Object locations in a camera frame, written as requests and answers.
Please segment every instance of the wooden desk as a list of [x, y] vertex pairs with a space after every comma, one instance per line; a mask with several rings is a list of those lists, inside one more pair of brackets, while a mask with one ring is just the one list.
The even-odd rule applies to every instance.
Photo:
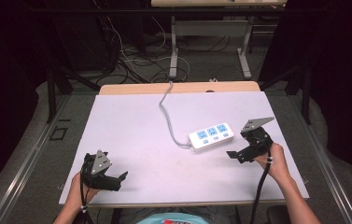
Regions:
[[[154, 7], [261, 7], [281, 6], [287, 0], [152, 0]], [[247, 21], [176, 21], [172, 17], [172, 57], [170, 62], [169, 78], [176, 77], [178, 35], [231, 35], [241, 36], [242, 47], [237, 49], [240, 65], [245, 79], [251, 79], [251, 72], [246, 60], [246, 50], [251, 36], [254, 17]]]
[[[274, 117], [257, 83], [175, 83], [163, 105], [169, 112], [177, 140], [188, 133], [227, 122], [235, 136], [231, 142], [193, 152], [171, 139], [159, 101], [169, 84], [107, 85], [96, 96], [92, 112], [59, 203], [64, 203], [71, 179], [86, 153], [108, 152], [112, 166], [106, 175], [129, 171], [120, 191], [102, 190], [90, 206], [160, 207], [252, 203], [263, 172], [255, 162], [240, 164], [226, 151], [239, 151], [248, 142], [238, 134], [248, 119]], [[285, 149], [289, 170], [303, 197], [308, 193], [287, 143], [273, 120], [264, 126]], [[268, 177], [262, 201], [282, 201], [275, 181]]]

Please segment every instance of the power outlet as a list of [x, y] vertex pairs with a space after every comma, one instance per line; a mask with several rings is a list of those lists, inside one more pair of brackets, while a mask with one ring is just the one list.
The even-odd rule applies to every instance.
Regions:
[[203, 150], [208, 147], [216, 146], [223, 142], [228, 142], [233, 139], [233, 132], [227, 123], [220, 123], [199, 130], [195, 133], [190, 133], [190, 142], [192, 143], [192, 151]]

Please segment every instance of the gray floor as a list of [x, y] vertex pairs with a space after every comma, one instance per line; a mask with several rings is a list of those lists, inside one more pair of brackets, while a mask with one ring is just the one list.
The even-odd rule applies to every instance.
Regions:
[[[254, 39], [252, 54], [247, 55], [253, 80], [257, 80], [261, 63], [270, 37], [257, 36]], [[188, 38], [188, 49], [209, 49], [220, 40], [220, 37], [197, 37]], [[221, 42], [218, 49], [225, 45]], [[180, 51], [179, 56], [184, 61], [179, 61], [179, 66], [190, 72], [188, 81], [209, 81], [213, 77], [218, 81], [244, 80], [235, 48], [240, 47], [237, 39], [232, 38], [229, 47], [222, 51], [187, 52]], [[164, 50], [153, 47], [150, 50]], [[159, 61], [163, 67], [168, 67], [169, 61]], [[144, 77], [151, 78], [162, 69], [157, 65], [146, 67], [134, 65], [134, 69]], [[117, 83], [116, 77], [105, 78], [99, 82]], [[51, 222], [61, 206], [57, 204], [61, 191], [57, 189], [66, 179], [69, 167], [74, 159], [79, 138], [93, 103], [94, 94], [80, 83], [72, 82], [75, 91], [71, 96], [58, 96], [58, 117], [50, 125], [46, 125], [48, 117], [48, 98], [46, 83], [37, 88], [40, 99], [35, 115], [26, 129], [17, 148], [9, 159], [3, 172], [0, 174], [0, 221], [4, 223], [48, 223]], [[302, 125], [297, 112], [300, 96], [288, 97], [282, 91], [284, 83], [279, 83], [267, 91], [268, 99], [274, 109], [283, 134], [292, 148], [291, 153], [301, 170], [301, 174], [308, 180], [306, 187], [311, 195], [308, 200], [315, 213], [323, 223], [352, 223], [352, 167], [343, 161], [339, 161], [325, 151], [327, 141], [326, 122], [322, 117], [319, 107], [312, 101], [311, 119], [313, 124], [307, 129]], [[67, 128], [63, 141], [49, 140], [50, 134], [56, 128]], [[309, 130], [313, 131], [317, 146], [312, 144]], [[317, 153], [316, 149], [322, 147], [324, 155]], [[327, 164], [334, 171], [335, 176], [328, 175], [326, 166], [320, 166], [323, 159], [330, 158]], [[31, 165], [27, 172], [22, 172], [23, 165]], [[13, 182], [15, 177], [26, 177], [26, 183]], [[19, 189], [10, 186], [16, 184]], [[336, 197], [337, 193], [343, 193], [348, 201]], [[257, 215], [257, 223], [266, 221], [264, 212], [271, 204], [260, 204]], [[238, 206], [243, 223], [248, 222], [250, 216], [249, 205]], [[92, 216], [96, 217], [99, 209], [91, 210]], [[100, 212], [100, 223], [109, 223], [111, 209], [103, 209]]]

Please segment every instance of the power strip switch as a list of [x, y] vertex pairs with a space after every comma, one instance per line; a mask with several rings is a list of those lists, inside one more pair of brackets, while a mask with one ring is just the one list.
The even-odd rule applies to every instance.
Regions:
[[233, 132], [227, 123], [221, 123], [202, 129], [195, 133], [190, 133], [190, 142], [192, 151], [200, 151], [208, 147], [213, 147], [223, 142], [233, 139]]

